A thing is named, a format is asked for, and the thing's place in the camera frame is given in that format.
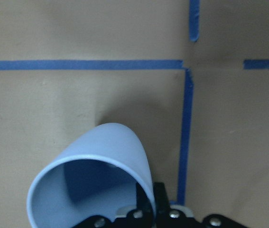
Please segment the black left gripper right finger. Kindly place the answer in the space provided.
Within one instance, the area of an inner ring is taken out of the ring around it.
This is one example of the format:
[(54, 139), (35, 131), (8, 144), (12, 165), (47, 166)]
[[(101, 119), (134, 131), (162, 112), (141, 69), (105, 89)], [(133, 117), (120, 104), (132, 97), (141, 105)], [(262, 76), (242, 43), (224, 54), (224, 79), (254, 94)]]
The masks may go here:
[(182, 205), (170, 204), (164, 183), (153, 185), (156, 204), (157, 228), (242, 228), (243, 225), (221, 214), (211, 214), (202, 221), (195, 219), (192, 211)]

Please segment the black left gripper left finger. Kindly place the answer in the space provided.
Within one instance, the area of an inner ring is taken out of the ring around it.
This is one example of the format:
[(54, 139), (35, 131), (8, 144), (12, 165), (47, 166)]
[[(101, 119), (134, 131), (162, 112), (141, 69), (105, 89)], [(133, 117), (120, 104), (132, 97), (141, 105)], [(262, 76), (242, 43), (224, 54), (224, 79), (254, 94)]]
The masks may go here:
[(114, 221), (102, 215), (90, 216), (75, 228), (151, 228), (154, 211), (150, 200), (139, 183), (136, 183), (136, 204), (117, 210)]

